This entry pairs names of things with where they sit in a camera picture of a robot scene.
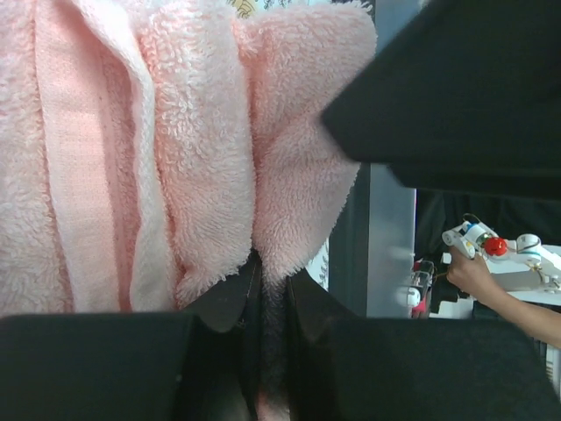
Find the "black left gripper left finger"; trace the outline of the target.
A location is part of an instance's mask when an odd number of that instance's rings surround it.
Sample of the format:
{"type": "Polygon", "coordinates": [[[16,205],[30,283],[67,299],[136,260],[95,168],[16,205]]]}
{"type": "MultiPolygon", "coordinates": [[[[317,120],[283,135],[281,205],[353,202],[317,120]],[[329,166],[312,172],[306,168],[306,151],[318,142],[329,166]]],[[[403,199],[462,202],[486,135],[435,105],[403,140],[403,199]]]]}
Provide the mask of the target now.
{"type": "Polygon", "coordinates": [[[253,420],[261,262],[186,309],[1,321],[4,420],[253,420]]]}

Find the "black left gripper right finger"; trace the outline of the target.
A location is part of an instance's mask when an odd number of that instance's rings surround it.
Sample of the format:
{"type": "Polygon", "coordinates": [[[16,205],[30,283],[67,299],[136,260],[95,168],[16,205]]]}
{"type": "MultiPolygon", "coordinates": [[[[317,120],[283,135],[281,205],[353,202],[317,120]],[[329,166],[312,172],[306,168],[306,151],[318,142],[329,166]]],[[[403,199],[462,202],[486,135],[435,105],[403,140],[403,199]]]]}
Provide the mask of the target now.
{"type": "Polygon", "coordinates": [[[362,318],[308,275],[288,281],[294,420],[557,420],[530,339],[500,321],[362,318]]]}

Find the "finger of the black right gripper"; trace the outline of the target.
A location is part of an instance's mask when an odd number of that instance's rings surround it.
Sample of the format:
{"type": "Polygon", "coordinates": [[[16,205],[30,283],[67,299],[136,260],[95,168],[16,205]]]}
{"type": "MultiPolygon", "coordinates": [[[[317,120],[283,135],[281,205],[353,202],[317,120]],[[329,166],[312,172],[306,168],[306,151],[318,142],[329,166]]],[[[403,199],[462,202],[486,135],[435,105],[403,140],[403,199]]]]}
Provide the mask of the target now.
{"type": "Polygon", "coordinates": [[[416,189],[560,197],[560,4],[433,1],[325,109],[416,189]]]}

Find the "pink towel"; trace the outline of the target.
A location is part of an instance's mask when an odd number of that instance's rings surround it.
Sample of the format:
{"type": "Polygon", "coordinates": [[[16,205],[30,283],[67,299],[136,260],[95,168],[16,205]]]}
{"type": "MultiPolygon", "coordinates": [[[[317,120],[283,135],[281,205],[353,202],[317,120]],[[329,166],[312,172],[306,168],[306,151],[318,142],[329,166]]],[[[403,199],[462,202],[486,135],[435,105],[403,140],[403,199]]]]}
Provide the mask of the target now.
{"type": "Polygon", "coordinates": [[[317,123],[372,58],[368,9],[1,4],[1,312],[171,310],[256,249],[266,301],[358,167],[317,123]]]}

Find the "operator forearm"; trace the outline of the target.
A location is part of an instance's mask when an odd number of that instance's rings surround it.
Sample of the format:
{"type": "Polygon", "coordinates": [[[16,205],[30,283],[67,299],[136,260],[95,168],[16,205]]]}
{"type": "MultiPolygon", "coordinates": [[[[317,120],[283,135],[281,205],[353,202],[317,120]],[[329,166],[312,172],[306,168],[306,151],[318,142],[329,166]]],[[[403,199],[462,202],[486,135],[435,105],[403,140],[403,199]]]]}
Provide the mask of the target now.
{"type": "Polygon", "coordinates": [[[560,314],[523,302],[502,289],[490,289],[477,300],[518,326],[530,337],[560,347],[560,314]]]}

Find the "operator hand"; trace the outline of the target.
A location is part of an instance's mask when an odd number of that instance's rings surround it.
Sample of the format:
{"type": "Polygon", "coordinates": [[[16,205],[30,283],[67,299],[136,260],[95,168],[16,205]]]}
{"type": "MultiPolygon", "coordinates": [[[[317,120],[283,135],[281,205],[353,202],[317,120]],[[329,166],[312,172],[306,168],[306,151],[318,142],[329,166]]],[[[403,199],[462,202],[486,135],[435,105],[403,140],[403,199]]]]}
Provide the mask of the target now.
{"type": "Polygon", "coordinates": [[[456,247],[450,248],[451,264],[447,280],[473,296],[477,301],[491,309],[506,295],[489,272],[484,259],[476,255],[473,259],[465,257],[456,247]]]}

